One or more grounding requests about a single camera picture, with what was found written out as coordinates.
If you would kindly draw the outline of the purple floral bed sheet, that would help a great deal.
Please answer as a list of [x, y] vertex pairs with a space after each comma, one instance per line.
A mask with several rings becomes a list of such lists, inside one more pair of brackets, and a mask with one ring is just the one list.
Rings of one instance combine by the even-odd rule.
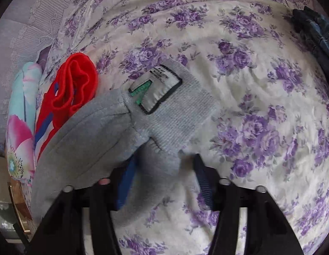
[[221, 102], [184, 154], [268, 187], [315, 254], [329, 235], [329, 86], [289, 19], [305, 6], [320, 10], [316, 0], [71, 0], [37, 102], [75, 52], [96, 65], [100, 95], [180, 62]]

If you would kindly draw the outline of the wooden headboard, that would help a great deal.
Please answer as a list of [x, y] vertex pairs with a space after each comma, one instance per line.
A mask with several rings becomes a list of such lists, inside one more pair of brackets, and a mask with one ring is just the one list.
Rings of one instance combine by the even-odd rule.
[[23, 229], [25, 235], [30, 235], [30, 222], [32, 221], [32, 218], [28, 206], [25, 203], [20, 182], [11, 179], [10, 182], [8, 182], [8, 190], [18, 225]]

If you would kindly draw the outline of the grey sweat pants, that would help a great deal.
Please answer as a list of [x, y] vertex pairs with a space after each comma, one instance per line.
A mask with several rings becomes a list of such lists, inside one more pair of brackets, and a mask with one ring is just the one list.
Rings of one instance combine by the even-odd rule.
[[128, 90], [94, 98], [41, 152], [32, 186], [33, 221], [42, 221], [65, 187], [91, 187], [132, 155], [139, 157], [140, 171], [113, 220], [125, 226], [137, 219], [172, 187], [180, 170], [179, 152], [218, 105], [187, 68], [171, 59]]

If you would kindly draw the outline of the floral pink teal pillow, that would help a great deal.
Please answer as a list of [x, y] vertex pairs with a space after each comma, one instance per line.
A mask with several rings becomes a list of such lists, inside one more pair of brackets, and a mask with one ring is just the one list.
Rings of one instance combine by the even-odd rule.
[[6, 159], [10, 176], [30, 184], [34, 178], [34, 132], [37, 94], [42, 69], [27, 62], [12, 84], [6, 131]]

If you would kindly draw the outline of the dark blue jeans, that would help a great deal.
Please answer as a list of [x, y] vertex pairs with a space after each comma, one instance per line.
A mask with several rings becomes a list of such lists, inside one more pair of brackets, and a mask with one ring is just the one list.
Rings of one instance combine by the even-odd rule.
[[292, 11], [294, 29], [309, 45], [311, 52], [323, 68], [329, 69], [329, 20], [305, 6]]

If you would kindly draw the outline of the white lace curtain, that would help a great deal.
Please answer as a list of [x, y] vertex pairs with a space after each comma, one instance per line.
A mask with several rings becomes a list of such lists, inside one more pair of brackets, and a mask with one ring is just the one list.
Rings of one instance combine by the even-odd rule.
[[13, 0], [0, 19], [0, 142], [4, 141], [16, 73], [53, 43], [73, 0]]

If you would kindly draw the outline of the red striped folded garment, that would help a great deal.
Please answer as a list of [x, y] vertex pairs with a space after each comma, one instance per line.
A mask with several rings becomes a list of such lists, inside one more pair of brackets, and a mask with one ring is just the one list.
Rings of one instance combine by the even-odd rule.
[[95, 97], [97, 87], [98, 72], [87, 55], [75, 53], [61, 65], [49, 90], [44, 94], [37, 118], [35, 162], [40, 159], [56, 132]]

